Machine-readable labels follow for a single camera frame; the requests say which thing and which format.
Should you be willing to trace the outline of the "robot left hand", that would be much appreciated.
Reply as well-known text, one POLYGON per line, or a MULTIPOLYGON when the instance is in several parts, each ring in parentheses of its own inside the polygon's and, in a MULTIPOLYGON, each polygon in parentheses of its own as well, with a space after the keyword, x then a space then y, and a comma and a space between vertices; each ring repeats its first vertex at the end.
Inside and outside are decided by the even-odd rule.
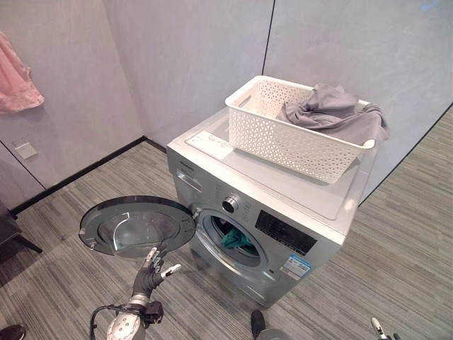
POLYGON ((155 288, 182 268, 178 263, 161 271, 163 262, 161 252, 156 247, 153 247, 135 276, 132 285, 132 295, 143 295, 149 298, 155 288))

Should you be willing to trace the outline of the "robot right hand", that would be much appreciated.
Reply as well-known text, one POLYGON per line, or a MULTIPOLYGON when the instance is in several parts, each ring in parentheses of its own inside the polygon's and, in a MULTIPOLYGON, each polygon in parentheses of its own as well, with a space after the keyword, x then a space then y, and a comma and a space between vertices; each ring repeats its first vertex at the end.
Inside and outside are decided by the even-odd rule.
POLYGON ((386 340, 387 335, 385 334, 383 327, 381 326, 379 320, 375 317, 371 318, 371 325, 374 330, 374 333, 376 334, 377 339, 380 340, 386 340))

